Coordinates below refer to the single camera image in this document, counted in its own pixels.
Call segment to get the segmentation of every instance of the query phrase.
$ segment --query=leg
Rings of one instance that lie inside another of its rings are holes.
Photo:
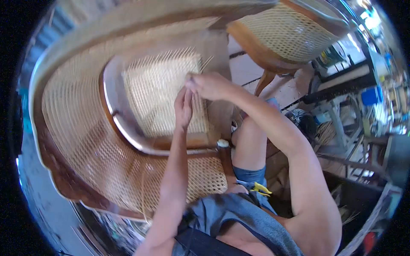
[[[259,94],[262,92],[262,90],[268,86],[272,82],[272,80],[275,78],[276,74],[269,72],[265,70],[263,72],[262,77],[259,80],[259,83],[257,84],[256,90],[255,90],[255,95],[259,96]]]
[[[266,133],[253,121],[246,117],[242,126],[232,136],[236,146],[232,165],[250,171],[260,170],[266,164]]]

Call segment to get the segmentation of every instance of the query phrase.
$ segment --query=gray tank top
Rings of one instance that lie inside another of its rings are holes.
[[[239,222],[276,256],[302,256],[302,251],[287,230],[259,207],[255,193],[216,194],[200,198],[188,206],[181,225],[184,223],[216,238],[222,224],[226,221]],[[172,256],[183,255],[185,255],[184,247],[176,242]]]

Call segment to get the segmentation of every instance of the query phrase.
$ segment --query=red object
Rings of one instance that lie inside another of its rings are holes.
[[[376,233],[369,232],[363,239],[364,251],[368,254],[376,243]]]

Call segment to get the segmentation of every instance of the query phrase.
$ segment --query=man's arm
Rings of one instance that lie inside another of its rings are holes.
[[[187,128],[192,117],[192,92],[183,88],[175,100],[176,125],[161,180],[158,207],[145,241],[134,255],[170,255],[187,202]]]
[[[307,139],[277,109],[219,74],[193,76],[187,87],[209,100],[231,101],[245,111],[289,160],[295,217],[280,221],[305,255],[334,255],[342,222],[320,163]]]

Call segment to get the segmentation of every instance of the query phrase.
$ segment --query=man's hand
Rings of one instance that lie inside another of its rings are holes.
[[[192,91],[185,86],[179,91],[175,102],[175,129],[187,130],[192,118]]]
[[[241,89],[240,86],[216,72],[202,75],[188,74],[185,86],[207,100],[227,100],[232,92]]]

